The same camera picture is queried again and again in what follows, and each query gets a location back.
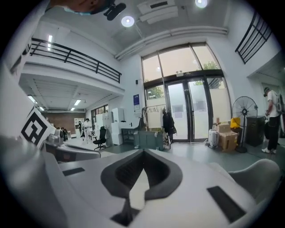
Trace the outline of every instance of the white sneaker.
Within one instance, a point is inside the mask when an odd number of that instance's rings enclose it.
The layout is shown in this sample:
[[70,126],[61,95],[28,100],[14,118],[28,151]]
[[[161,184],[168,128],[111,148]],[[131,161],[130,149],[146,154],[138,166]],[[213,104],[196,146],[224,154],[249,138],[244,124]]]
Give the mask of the white sneaker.
[[268,150],[267,148],[264,148],[264,149],[262,149],[262,152],[264,152],[264,153],[270,153],[270,150]]

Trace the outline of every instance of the standing fan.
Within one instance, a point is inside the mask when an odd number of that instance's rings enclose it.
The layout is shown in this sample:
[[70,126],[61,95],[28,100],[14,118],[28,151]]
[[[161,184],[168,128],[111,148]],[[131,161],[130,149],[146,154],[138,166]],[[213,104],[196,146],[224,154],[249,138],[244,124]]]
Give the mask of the standing fan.
[[234,122],[243,129],[241,144],[236,148],[236,151],[245,153],[247,149],[243,147],[243,144],[245,128],[247,127],[247,117],[257,117],[257,105],[254,100],[249,97],[237,98],[232,106],[232,117],[234,118]]

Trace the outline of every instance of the doorway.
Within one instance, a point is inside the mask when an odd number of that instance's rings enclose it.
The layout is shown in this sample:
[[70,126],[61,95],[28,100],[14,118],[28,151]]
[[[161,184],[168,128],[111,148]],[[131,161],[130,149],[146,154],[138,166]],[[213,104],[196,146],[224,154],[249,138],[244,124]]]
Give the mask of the doorway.
[[203,77],[165,84],[168,112],[175,122],[175,143],[203,142],[212,119],[210,95]]

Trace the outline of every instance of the hanging jacket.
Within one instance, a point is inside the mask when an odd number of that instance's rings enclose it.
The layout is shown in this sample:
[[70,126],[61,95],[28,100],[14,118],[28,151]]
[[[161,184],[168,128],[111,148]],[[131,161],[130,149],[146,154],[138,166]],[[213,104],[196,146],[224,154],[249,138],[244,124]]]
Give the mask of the hanging jacket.
[[166,133],[175,134],[177,131],[174,126],[174,120],[169,113],[163,113],[163,127]]

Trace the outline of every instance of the office chair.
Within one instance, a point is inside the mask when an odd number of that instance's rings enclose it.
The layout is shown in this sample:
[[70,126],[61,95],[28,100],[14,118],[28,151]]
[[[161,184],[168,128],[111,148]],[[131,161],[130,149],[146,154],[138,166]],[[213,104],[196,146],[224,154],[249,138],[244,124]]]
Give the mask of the office chair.
[[94,144],[98,145],[97,148],[95,148],[94,150],[98,149],[101,150],[101,148],[106,148],[105,145],[103,145],[103,143],[106,142],[106,139],[105,139],[105,135],[106,135],[106,129],[105,127],[101,127],[100,128],[100,136],[99,136],[99,140],[97,140],[97,137],[95,137],[95,141],[93,141]]
[[243,170],[228,173],[257,203],[276,191],[281,176],[279,166],[269,159],[261,159]]

